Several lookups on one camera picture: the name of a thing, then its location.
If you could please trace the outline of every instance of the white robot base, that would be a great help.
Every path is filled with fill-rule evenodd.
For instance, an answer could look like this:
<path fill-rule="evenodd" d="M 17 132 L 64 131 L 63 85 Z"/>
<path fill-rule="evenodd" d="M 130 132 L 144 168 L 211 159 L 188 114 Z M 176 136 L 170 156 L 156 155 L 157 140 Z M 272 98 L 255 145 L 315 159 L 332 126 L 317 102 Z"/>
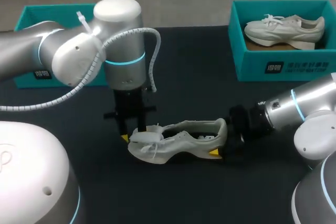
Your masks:
<path fill-rule="evenodd" d="M 0 223 L 84 224 L 83 198 L 58 139 L 18 122 L 0 122 L 0 132 Z"/>

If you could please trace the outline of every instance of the shoe sole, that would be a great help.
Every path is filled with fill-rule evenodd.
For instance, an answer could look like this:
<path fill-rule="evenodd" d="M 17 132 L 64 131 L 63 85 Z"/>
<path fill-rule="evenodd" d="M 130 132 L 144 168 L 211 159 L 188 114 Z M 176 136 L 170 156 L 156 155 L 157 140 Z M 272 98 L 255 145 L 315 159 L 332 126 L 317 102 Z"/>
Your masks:
<path fill-rule="evenodd" d="M 273 40 L 263 40 L 263 39 L 257 39 L 251 36 L 246 36 L 252 40 L 253 42 L 262 45 L 264 47 L 271 47 L 275 44 L 278 43 L 286 43 L 291 45 L 294 48 L 301 49 L 301 50 L 314 50 L 315 49 L 315 43 L 311 42 L 303 42 L 303 41 L 294 41 L 294 40 L 289 40 L 289 41 L 273 41 Z"/>
<path fill-rule="evenodd" d="M 188 152 L 196 157 L 202 158 L 202 159 L 222 159 L 221 156 L 214 156 L 212 154 L 210 154 L 209 152 L 204 152 L 204 151 L 197 151 L 197 150 L 192 150 L 192 151 L 185 151 Z M 165 163 L 167 163 L 173 156 L 175 156 L 176 154 L 178 154 L 180 152 L 176 152 L 173 153 L 171 156 L 167 156 L 167 158 L 162 158 L 162 157 L 155 157 L 155 158 L 141 158 L 141 157 L 137 157 L 135 155 L 132 155 L 134 157 L 136 157 L 139 160 L 142 160 L 144 162 L 147 163 L 151 163 L 151 164 L 157 164 L 157 165 L 163 165 Z"/>

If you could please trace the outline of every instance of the shoe lace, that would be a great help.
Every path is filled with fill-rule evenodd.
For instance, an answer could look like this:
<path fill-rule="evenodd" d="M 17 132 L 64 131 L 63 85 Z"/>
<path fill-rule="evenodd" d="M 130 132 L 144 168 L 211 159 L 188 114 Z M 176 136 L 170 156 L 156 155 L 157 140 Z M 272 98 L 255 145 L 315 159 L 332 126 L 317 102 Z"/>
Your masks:
<path fill-rule="evenodd" d="M 280 21 L 279 19 L 283 19 L 284 17 L 281 17 L 281 16 L 272 16 L 272 15 L 269 15 L 269 14 L 265 14 L 265 16 L 268 16 L 268 17 L 262 19 L 261 21 L 263 21 L 264 23 L 266 23 L 267 26 L 273 25 L 275 23 L 283 24 L 283 22 Z"/>
<path fill-rule="evenodd" d="M 154 155 L 152 157 L 152 159 L 154 159 L 156 157 L 156 154 L 158 152 L 158 148 L 161 145 L 165 145 L 166 143 L 170 143 L 172 141 L 174 141 L 174 138 L 166 138 L 163 140 L 154 140 L 154 139 L 141 139 L 141 140 L 137 140 L 138 143 L 143 143 L 143 144 L 147 144 L 146 146 L 141 148 L 141 152 L 142 153 L 147 153 L 151 148 L 155 148 L 154 150 Z"/>

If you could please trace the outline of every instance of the white sneaker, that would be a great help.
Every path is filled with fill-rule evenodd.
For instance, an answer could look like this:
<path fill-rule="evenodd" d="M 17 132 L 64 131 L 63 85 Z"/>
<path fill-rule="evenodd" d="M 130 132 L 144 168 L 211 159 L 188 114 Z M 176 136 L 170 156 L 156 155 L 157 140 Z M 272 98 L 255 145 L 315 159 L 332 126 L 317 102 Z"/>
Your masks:
<path fill-rule="evenodd" d="M 224 119 L 184 121 L 165 127 L 147 126 L 146 132 L 135 129 L 128 150 L 134 157 L 153 164 L 165 164 L 179 152 L 189 152 L 200 158 L 220 159 L 222 157 L 217 149 L 225 144 L 226 139 Z"/>
<path fill-rule="evenodd" d="M 270 47 L 287 43 L 302 50 L 314 50 L 324 33 L 324 18 L 305 20 L 297 15 L 291 17 L 268 17 L 261 21 L 247 23 L 244 32 L 257 44 Z"/>

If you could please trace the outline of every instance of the white sneaker in box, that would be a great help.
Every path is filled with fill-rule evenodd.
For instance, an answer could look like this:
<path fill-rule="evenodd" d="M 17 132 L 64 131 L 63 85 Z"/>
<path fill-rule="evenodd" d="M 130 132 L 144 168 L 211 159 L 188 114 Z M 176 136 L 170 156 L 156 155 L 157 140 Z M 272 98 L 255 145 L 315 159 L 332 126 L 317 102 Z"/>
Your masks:
<path fill-rule="evenodd" d="M 247 23 L 244 32 L 257 44 L 270 47 L 277 43 L 287 43 L 302 50 L 314 50 L 324 34 L 324 18 L 306 20 L 297 15 L 268 17 Z"/>

